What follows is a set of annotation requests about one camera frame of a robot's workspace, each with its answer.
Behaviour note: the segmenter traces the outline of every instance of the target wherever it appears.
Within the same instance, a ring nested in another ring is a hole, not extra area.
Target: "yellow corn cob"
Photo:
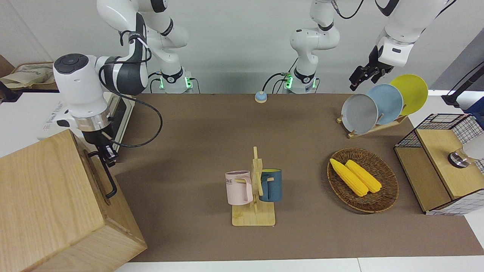
[[[345,164],[368,187],[370,192],[376,193],[381,189],[381,183],[356,162],[348,160]]]
[[[338,176],[357,196],[365,196],[368,193],[366,185],[346,166],[335,159],[330,159],[330,162]]]

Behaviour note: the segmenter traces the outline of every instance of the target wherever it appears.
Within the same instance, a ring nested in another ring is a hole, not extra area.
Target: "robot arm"
[[[430,23],[439,15],[449,0],[390,0],[380,11],[388,16],[368,64],[358,66],[350,76],[350,88],[355,91],[365,80],[376,83],[393,67],[407,63],[413,45]]]
[[[140,6],[146,1],[98,0],[99,15],[122,36],[128,32],[129,55],[126,57],[100,57],[96,70],[101,71],[102,80],[110,90],[138,95],[148,84],[146,69],[146,26]]]
[[[188,32],[175,26],[166,13],[142,13],[148,26],[148,44],[159,63],[162,88],[167,93],[183,93],[191,88],[190,72],[180,64],[176,53],[170,49],[188,44]]]
[[[113,166],[117,153],[111,116],[103,98],[101,83],[114,93],[137,95],[147,83],[147,28],[140,12],[162,12],[163,0],[98,0],[101,17],[121,36],[128,32],[129,54],[126,57],[99,57],[68,54],[54,63],[54,77],[69,114],[86,141],[95,145],[102,161]]]
[[[334,26],[331,0],[313,0],[310,16],[318,27],[298,29],[291,36],[291,46],[298,53],[288,88],[294,93],[307,93],[313,86],[319,60],[312,51],[332,49],[339,43],[340,36]]]

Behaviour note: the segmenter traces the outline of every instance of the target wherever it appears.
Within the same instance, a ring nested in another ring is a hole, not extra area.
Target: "wicker basket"
[[[361,212],[376,213],[391,208],[398,198],[398,182],[392,169],[375,154],[359,148],[345,148],[331,156],[343,164],[349,159],[372,174],[382,185],[377,193],[357,196],[328,163],[328,180],[336,195],[348,206]]]

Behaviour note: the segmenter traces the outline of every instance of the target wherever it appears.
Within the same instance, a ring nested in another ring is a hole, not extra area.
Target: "blue mug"
[[[282,171],[281,169],[263,169],[260,177],[263,196],[261,201],[278,202],[282,199]]]

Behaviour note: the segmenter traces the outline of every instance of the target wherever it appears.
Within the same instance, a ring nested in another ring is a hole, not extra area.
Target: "black pole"
[[[5,84],[3,84],[1,81],[0,81],[0,91],[2,91],[3,94],[5,94],[5,98],[1,100],[2,103],[16,102],[18,98],[22,95],[21,91],[12,91],[11,89],[7,88],[7,86],[5,86]]]
[[[444,100],[445,104],[449,106],[459,107],[459,103],[457,103],[457,97],[461,95],[467,88],[469,88],[474,82],[476,82],[482,75],[484,75],[484,66],[477,70],[464,84],[462,84],[453,94],[451,95],[443,95],[442,99]]]

